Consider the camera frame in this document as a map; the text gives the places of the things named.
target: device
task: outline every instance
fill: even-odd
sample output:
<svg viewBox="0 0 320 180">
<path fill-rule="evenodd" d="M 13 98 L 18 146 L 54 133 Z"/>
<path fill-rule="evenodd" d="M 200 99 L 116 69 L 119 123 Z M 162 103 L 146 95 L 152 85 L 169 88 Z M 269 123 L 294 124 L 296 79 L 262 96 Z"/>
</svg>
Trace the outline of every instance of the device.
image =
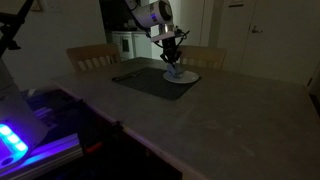
<svg viewBox="0 0 320 180">
<path fill-rule="evenodd" d="M 125 0 L 125 2 L 137 26 L 146 31 L 147 37 L 151 39 L 151 42 L 163 48 L 163 53 L 160 57 L 168 63 L 167 72 L 163 75 L 164 78 L 174 83 L 197 81 L 199 79 L 198 74 L 184 71 L 176 63 L 181 55 L 178 47 L 187 38 L 189 31 L 184 33 L 174 26 L 170 2 L 168 0 L 159 0 L 143 7 L 140 7 L 135 0 Z M 159 35 L 151 37 L 146 29 L 153 26 L 158 26 Z M 176 44 L 176 38 L 178 37 L 181 37 L 181 40 Z"/>
</svg>

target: door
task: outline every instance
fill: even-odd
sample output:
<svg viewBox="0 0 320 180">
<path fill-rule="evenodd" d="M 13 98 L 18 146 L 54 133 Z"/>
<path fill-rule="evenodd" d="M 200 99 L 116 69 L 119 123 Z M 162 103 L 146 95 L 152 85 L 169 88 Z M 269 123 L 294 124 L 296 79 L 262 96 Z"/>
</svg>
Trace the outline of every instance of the door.
<svg viewBox="0 0 320 180">
<path fill-rule="evenodd" d="M 257 0 L 240 72 L 307 85 L 320 60 L 319 0 Z"/>
</svg>

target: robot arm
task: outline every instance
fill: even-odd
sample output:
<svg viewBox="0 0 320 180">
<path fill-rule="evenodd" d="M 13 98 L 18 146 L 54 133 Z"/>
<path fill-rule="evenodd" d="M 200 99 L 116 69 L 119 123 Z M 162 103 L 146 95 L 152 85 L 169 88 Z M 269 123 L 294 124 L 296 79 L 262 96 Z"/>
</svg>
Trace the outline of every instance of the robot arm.
<svg viewBox="0 0 320 180">
<path fill-rule="evenodd" d="M 140 7 L 135 0 L 125 0 L 129 11 L 135 19 L 136 24 L 141 29 L 147 29 L 153 26 L 159 26 L 159 35 L 151 37 L 151 41 L 160 46 L 157 42 L 162 41 L 163 54 L 161 58 L 169 63 L 173 70 L 177 71 L 173 74 L 180 74 L 177 70 L 175 62 L 180 58 L 181 52 L 177 51 L 178 46 L 186 34 L 180 29 L 176 29 L 173 24 L 172 10 L 168 0 L 159 0 L 149 5 Z M 178 45 L 175 38 L 181 37 L 184 34 Z"/>
</svg>

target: floor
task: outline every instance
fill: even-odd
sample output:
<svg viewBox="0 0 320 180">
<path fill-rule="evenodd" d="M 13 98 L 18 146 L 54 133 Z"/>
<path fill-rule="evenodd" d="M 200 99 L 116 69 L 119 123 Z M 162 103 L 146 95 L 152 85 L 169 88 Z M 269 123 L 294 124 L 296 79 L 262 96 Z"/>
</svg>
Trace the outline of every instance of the floor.
<svg viewBox="0 0 320 180">
<path fill-rule="evenodd" d="M 96 150 L 85 151 L 83 158 L 38 177 L 38 180 L 179 180 L 182 177 L 179 171 L 157 156 L 146 156 L 146 149 L 126 135 L 120 124 L 107 123 L 81 100 L 74 100 L 57 90 L 28 98 L 27 102 L 34 111 L 43 107 L 52 109 L 42 118 L 52 129 L 40 145 L 75 132 L 84 149 L 102 144 Z"/>
</svg>

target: wall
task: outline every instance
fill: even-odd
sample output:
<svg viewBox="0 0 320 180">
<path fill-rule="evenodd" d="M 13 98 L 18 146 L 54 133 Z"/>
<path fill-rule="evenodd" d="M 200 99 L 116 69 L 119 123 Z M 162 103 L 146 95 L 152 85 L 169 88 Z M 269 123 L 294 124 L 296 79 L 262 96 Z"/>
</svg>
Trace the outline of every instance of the wall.
<svg viewBox="0 0 320 180">
<path fill-rule="evenodd" d="M 244 6 L 230 8 L 229 3 L 232 1 L 224 0 L 220 29 L 215 32 L 215 37 L 218 35 L 217 46 L 227 49 L 223 70 L 237 72 L 241 65 L 255 0 L 245 0 Z"/>
<path fill-rule="evenodd" d="M 61 13 L 30 12 L 15 38 L 22 49 L 2 58 L 20 90 L 52 86 L 51 77 L 71 73 L 66 48 L 106 42 L 98 0 L 60 4 Z"/>
<path fill-rule="evenodd" d="M 222 10 L 223 10 L 224 0 L 215 0 L 213 9 L 211 11 L 212 15 L 212 23 L 210 27 L 210 38 L 208 45 L 209 47 L 217 47 L 218 39 L 219 39 L 219 30 L 222 18 Z"/>
</svg>

